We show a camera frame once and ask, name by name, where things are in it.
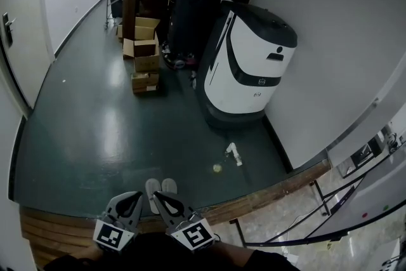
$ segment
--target green floor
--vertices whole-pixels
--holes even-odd
[[[105,2],[83,21],[51,66],[22,136],[15,200],[71,216],[99,215],[111,197],[173,178],[195,208],[228,201],[288,176],[262,124],[216,131],[203,119],[187,71],[162,68],[158,93],[134,96],[131,61]],[[235,142],[243,166],[225,149]],[[222,172],[213,171],[221,164]],[[143,215],[150,215],[147,200]]]

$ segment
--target white door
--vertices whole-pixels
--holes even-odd
[[[12,73],[27,103],[34,108],[51,64],[46,49],[40,0],[0,0],[0,15],[8,13],[13,44],[9,45],[0,17],[1,39]]]

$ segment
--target white and black robot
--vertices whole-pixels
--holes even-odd
[[[264,116],[298,37],[262,8],[223,1],[197,74],[197,96],[206,121],[239,128]]]

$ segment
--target person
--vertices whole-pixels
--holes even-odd
[[[283,270],[298,271],[277,253],[254,251],[216,242],[192,253],[164,233],[141,234],[121,254],[102,251],[96,245],[60,257],[45,271],[127,270]]]

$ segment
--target robot's black top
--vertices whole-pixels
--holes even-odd
[[[298,45],[298,36],[292,27],[268,10],[231,1],[223,1],[221,9],[232,10],[258,37],[265,41],[288,48],[295,48]]]

